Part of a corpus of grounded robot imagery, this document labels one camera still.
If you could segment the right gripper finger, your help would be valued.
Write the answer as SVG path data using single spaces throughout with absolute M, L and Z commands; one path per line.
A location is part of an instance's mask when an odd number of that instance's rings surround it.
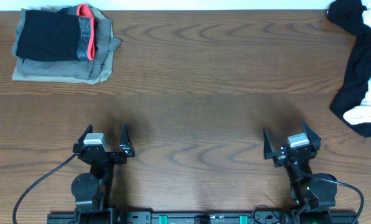
M 273 152 L 268 138 L 268 134 L 266 130 L 263 130 L 263 158 L 265 160 L 274 158 L 277 159 L 278 156 L 280 156 L 281 154 L 282 154 L 281 152 Z
M 301 127 L 313 146 L 321 145 L 321 138 L 306 124 L 303 119 L 301 120 Z

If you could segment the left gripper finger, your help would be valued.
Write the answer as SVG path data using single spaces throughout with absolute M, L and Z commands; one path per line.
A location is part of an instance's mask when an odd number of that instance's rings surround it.
M 84 143 L 84 139 L 87 134 L 93 133 L 93 126 L 91 124 L 88 125 L 84 133 L 80 136 L 80 138 L 75 142 L 76 146 L 80 146 Z
M 123 127 L 122 127 L 122 133 L 121 133 L 121 139 L 119 142 L 119 146 L 121 147 L 123 152 L 132 152 L 132 143 L 129 137 L 126 124 L 123 124 Z

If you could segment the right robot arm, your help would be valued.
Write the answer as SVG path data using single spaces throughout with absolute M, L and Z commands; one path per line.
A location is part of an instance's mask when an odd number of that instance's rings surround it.
M 263 158 L 275 167 L 284 167 L 290 181 L 290 194 L 297 207 L 278 216 L 278 223 L 331 223 L 330 208 L 336 205 L 337 185 L 329 174 L 313 174 L 309 161 L 321 147 L 321 138 L 304 122 L 303 132 L 288 137 L 288 144 L 274 151 L 263 131 Z

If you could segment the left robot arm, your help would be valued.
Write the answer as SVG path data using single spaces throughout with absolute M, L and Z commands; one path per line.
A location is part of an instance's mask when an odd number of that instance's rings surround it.
M 109 198 L 114 177 L 114 167 L 127 163 L 127 158 L 135 156 L 135 150 L 123 125 L 117 151 L 107 152 L 104 134 L 95 133 L 92 125 L 86 128 L 73 146 L 77 158 L 90 165 L 89 172 L 78 175 L 71 184 L 75 197 L 75 223 L 121 222 L 116 208 L 109 206 Z

